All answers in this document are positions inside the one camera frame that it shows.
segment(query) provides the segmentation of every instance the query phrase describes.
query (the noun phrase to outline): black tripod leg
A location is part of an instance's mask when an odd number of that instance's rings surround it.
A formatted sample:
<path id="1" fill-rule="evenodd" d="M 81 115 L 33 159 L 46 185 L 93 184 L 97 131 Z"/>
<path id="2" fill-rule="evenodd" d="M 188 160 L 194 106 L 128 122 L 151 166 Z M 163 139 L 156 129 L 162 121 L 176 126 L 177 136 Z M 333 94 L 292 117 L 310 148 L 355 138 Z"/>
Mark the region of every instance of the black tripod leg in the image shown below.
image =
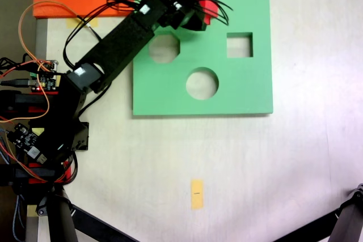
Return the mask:
<path id="1" fill-rule="evenodd" d="M 138 242 L 131 236 L 73 205 L 75 228 L 98 242 Z"/>
<path id="2" fill-rule="evenodd" d="M 47 201 L 47 213 L 51 242 L 78 242 L 66 198 L 50 195 Z"/>
<path id="3" fill-rule="evenodd" d="M 358 242 L 362 227 L 362 210 L 355 203 L 352 203 L 341 211 L 329 242 Z"/>
<path id="4" fill-rule="evenodd" d="M 337 222 L 337 216 L 339 213 L 339 209 L 336 209 L 335 211 L 289 233 L 275 242 L 319 242 L 330 236 L 334 229 L 334 225 Z"/>

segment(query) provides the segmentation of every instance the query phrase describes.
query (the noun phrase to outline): orange wire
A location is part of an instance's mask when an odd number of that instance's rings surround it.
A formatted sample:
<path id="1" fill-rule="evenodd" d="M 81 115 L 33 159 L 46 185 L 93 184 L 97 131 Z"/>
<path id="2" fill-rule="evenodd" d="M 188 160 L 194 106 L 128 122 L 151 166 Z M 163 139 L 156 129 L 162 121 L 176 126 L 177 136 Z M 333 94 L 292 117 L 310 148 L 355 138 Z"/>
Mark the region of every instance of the orange wire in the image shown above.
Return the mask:
<path id="1" fill-rule="evenodd" d="M 46 63 L 50 63 L 49 61 L 43 61 L 43 60 L 31 60 L 31 61 L 27 61 L 27 62 L 23 62 L 23 63 L 20 63 L 20 66 L 23 66 L 23 65 L 27 65 L 28 63 L 33 63 L 33 62 L 37 62 L 37 61 L 40 61 L 40 62 L 46 62 Z M 0 76 L 0 79 L 5 77 L 7 74 L 9 74 L 10 72 L 12 72 L 13 70 L 15 70 L 17 67 L 14 66 L 12 68 L 10 68 L 9 70 L 7 70 L 4 74 L 2 74 Z"/>
<path id="2" fill-rule="evenodd" d="M 39 67 L 38 67 L 38 71 L 40 70 L 40 68 L 41 68 L 42 66 L 43 66 L 43 64 L 41 63 L 41 64 L 39 65 Z M 37 119 L 37 118 L 41 118 L 41 117 L 45 116 L 45 115 L 49 112 L 49 108 L 50 108 L 49 99 L 48 99 L 48 96 L 47 96 L 47 94 L 45 93 L 45 91 L 44 91 L 43 87 L 42 87 L 42 86 L 41 86 L 41 84 L 40 84 L 39 74 L 37 74 L 36 79 L 38 80 L 39 87 L 40 87 L 41 91 L 43 92 L 43 94 L 44 94 L 44 96 L 45 96 L 45 99 L 47 100 L 48 108 L 47 108 L 47 110 L 45 111 L 45 113 L 41 114 L 40 116 L 35 116 L 35 117 L 15 117 L 15 118 L 9 119 L 9 120 L 7 120 L 7 121 L 0 121 L 0 123 L 8 123 L 8 122 L 13 121 L 13 120 L 21 120 L 21 119 L 27 119 L 27 120 L 29 120 L 29 119 Z"/>
<path id="3" fill-rule="evenodd" d="M 42 0 L 42 1 L 37 1 L 34 2 L 33 4 L 29 5 L 24 12 L 22 13 L 20 20 L 19 20 L 19 25 L 18 25 L 18 34 L 19 34 L 19 39 L 20 39 L 20 43 L 22 44 L 22 47 L 24 48 L 24 50 L 29 54 L 29 56 L 33 59 L 33 60 L 37 60 L 37 58 L 35 57 L 35 55 L 33 53 L 31 53 L 31 51 L 26 47 L 24 40 L 23 40 L 23 35 L 22 35 L 22 24 L 23 24 L 23 19 L 25 14 L 28 12 L 29 9 L 31 9 L 33 6 L 41 4 L 41 3 L 53 3 L 53 4 L 57 4 L 60 6 L 63 6 L 64 8 L 66 8 L 67 10 L 69 10 L 70 12 L 72 12 L 76 17 L 78 17 L 79 15 L 73 10 L 71 9 L 69 6 L 65 5 L 62 2 L 59 1 L 54 1 L 54 0 Z"/>
<path id="4" fill-rule="evenodd" d="M 0 116 L 0 119 L 7 120 L 6 118 L 4 118 L 4 117 L 2 117 L 2 116 Z M 9 121 L 9 123 L 15 124 L 15 123 L 14 123 L 14 122 L 12 122 L 12 121 Z"/>
<path id="5" fill-rule="evenodd" d="M 9 145 L 9 141 L 7 139 L 7 136 L 5 135 L 6 137 L 6 142 L 7 144 Z M 1 144 L 0 142 L 0 147 L 1 149 L 11 158 L 13 159 L 14 161 L 16 161 L 18 164 L 20 164 L 20 166 L 26 171 L 28 172 L 28 174 L 30 176 L 32 176 L 33 178 L 36 178 L 37 180 L 40 180 L 40 181 L 46 181 L 44 179 L 42 179 L 41 177 L 39 177 L 37 174 L 35 174 L 33 171 L 30 170 L 30 168 L 26 167 L 22 162 L 20 162 L 15 156 L 12 155 L 12 153 L 10 154 L 6 148 L 3 146 L 3 144 Z M 62 182 L 62 179 L 64 178 L 64 176 L 66 175 L 66 173 L 64 173 L 61 177 L 59 177 L 55 182 Z"/>
<path id="6" fill-rule="evenodd" d="M 46 180 L 43 180 L 41 177 L 39 177 L 37 174 L 35 174 L 34 172 L 32 172 L 28 167 L 26 167 L 22 162 L 20 162 L 15 156 L 13 156 L 12 154 L 10 154 L 6 148 L 1 144 L 0 142 L 0 147 L 1 149 L 10 157 L 12 158 L 14 161 L 16 161 L 18 164 L 20 164 L 20 166 L 22 168 L 24 168 L 24 170 L 26 172 L 28 172 L 28 174 L 30 174 L 32 177 L 38 179 L 38 180 L 41 180 L 41 181 L 46 181 Z"/>

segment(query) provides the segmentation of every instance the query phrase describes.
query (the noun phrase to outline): circular hole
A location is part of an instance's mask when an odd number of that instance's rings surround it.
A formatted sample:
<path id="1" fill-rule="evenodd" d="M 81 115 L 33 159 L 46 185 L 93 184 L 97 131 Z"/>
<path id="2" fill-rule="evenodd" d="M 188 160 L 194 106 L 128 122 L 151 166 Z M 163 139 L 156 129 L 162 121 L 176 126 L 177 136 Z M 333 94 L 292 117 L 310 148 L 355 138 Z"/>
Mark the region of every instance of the circular hole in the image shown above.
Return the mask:
<path id="1" fill-rule="evenodd" d="M 218 90 L 218 77 L 209 68 L 195 69 L 187 79 L 187 91 L 195 99 L 205 100 L 214 96 Z"/>

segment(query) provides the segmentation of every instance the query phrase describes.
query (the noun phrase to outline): octagonal hole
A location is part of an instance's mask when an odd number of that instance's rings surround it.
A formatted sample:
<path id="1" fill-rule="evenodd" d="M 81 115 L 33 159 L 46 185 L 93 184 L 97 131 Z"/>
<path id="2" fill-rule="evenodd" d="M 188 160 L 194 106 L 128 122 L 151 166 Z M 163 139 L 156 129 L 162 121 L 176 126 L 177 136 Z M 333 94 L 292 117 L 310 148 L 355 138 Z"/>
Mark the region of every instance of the octagonal hole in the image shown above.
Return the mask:
<path id="1" fill-rule="evenodd" d="M 173 34 L 160 34 L 149 45 L 149 56 L 156 63 L 171 63 L 180 54 L 180 40 Z"/>

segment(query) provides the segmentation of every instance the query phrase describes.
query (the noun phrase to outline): connector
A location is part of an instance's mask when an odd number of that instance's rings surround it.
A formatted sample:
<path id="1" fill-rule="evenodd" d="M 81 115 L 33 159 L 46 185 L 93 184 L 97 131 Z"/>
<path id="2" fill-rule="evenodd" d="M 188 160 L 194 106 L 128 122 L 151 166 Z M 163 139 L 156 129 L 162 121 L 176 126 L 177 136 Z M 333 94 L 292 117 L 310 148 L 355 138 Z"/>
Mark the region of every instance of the connector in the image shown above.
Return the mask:
<path id="1" fill-rule="evenodd" d="M 31 87 L 36 85 L 36 80 L 32 79 L 12 79 L 12 80 L 3 80 L 0 82 L 1 86 L 10 86 L 10 87 Z"/>

